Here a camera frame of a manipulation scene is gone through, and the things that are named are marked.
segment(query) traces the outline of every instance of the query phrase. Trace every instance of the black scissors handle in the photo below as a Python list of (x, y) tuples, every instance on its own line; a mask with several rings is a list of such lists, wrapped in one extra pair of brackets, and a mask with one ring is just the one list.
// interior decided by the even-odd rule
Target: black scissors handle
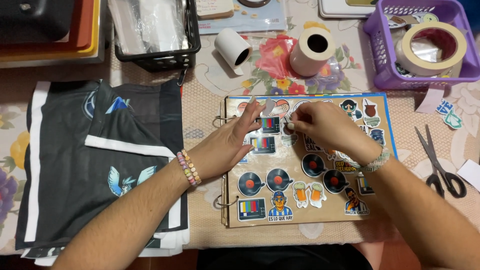
[[(442, 176), (445, 180), (445, 184), (447, 185), (447, 190), (450, 191), (453, 197), (455, 198), (463, 198), (467, 195), (467, 188), (463, 183), (462, 179), (451, 172), (442, 173)], [(458, 186), (460, 187), (460, 193), (457, 192), (455, 187), (452, 184), (452, 181), (455, 181)]]
[(442, 196), (442, 198), (445, 198), (445, 191), (442, 187), (442, 184), (440, 183), (440, 178), (437, 174), (430, 175), (426, 183), (427, 186), (431, 186), (433, 184), (435, 186), (435, 189), (437, 190), (438, 195)]

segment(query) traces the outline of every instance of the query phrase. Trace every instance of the hand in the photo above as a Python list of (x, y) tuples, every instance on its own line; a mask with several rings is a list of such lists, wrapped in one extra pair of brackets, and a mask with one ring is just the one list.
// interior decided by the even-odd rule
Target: hand
[(254, 122), (265, 105), (256, 105), (252, 96), (241, 117), (236, 117), (212, 132), (205, 140), (188, 151), (201, 179), (220, 175), (232, 169), (253, 150), (253, 145), (243, 144), (247, 133), (262, 127)]
[(305, 133), (317, 144), (347, 154), (360, 165), (374, 161), (382, 148), (332, 102), (305, 102), (292, 113), (289, 129)]

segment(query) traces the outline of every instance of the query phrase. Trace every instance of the masking tape roll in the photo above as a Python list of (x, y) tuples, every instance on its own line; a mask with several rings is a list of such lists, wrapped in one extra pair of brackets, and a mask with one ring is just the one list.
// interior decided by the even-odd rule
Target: masking tape roll
[[(428, 38), (442, 50), (442, 61), (420, 59), (411, 43), (417, 38)], [(459, 63), (467, 52), (467, 41), (456, 27), (441, 22), (426, 22), (409, 29), (395, 47), (396, 62), (402, 68), (421, 76), (438, 75)]]
[(215, 49), (222, 55), (236, 75), (243, 75), (241, 66), (252, 55), (252, 47), (237, 32), (225, 28), (215, 38)]
[(318, 27), (307, 28), (290, 54), (290, 65), (302, 76), (313, 76), (334, 53), (335, 42), (330, 32)]

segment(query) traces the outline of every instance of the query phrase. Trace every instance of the black case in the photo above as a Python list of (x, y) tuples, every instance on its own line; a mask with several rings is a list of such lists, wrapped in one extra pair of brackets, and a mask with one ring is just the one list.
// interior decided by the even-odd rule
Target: black case
[(70, 31), (74, 1), (1, 0), (0, 43), (53, 42), (64, 38)]

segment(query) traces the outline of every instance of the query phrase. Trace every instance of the purple plastic basket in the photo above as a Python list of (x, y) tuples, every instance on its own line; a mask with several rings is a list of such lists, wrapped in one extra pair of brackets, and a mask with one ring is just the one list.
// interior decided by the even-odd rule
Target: purple plastic basket
[[(463, 58), (459, 78), (407, 78), (397, 72), (395, 68), (395, 47), (384, 13), (403, 16), (416, 12), (433, 13), (440, 22), (468, 30), (465, 35), (467, 53)], [(379, 0), (375, 11), (364, 24), (363, 30), (370, 35), (373, 60), (377, 69), (374, 83), (378, 89), (423, 88), (430, 84), (453, 86), (480, 80), (480, 59), (475, 39), (465, 11), (456, 0)]]

